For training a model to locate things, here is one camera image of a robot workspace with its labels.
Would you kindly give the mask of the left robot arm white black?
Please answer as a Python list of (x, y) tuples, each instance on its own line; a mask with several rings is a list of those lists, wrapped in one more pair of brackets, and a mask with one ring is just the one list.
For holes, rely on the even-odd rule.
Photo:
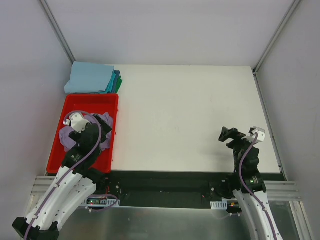
[(99, 114), (71, 112), (64, 120), (74, 145), (47, 191), (27, 216), (18, 217), (12, 227), (24, 240), (56, 240), (60, 231), (89, 197), (106, 198), (107, 176), (93, 168), (102, 154), (112, 127)]

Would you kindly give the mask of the purple t shirt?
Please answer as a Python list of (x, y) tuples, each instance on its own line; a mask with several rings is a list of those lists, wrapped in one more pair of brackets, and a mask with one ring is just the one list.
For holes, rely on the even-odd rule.
[[(99, 117), (102, 121), (104, 121), (110, 128), (113, 127), (114, 120), (109, 115), (108, 112), (105, 112), (103, 115), (98, 113), (92, 113), (91, 115), (95, 117)], [(102, 151), (110, 149), (111, 139), (112, 139), (112, 130), (108, 133), (106, 133), (105, 127), (101, 124), (101, 129), (103, 132), (103, 137), (100, 142), (100, 148)], [(69, 137), (70, 133), (74, 132), (73, 128), (71, 126), (65, 126), (59, 131), (59, 140), (60, 143), (64, 147), (64, 151), (67, 152), (71, 148), (73, 148), (76, 145), (76, 142)]]

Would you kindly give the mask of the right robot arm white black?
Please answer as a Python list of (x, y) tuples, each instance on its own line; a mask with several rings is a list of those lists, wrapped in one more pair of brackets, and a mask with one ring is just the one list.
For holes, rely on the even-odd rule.
[(232, 150), (234, 171), (216, 189), (225, 199), (235, 198), (248, 226), (252, 240), (282, 240), (270, 208), (267, 188), (258, 170), (260, 150), (256, 144), (265, 140), (266, 131), (251, 127), (249, 134), (236, 128), (222, 127), (218, 140)]

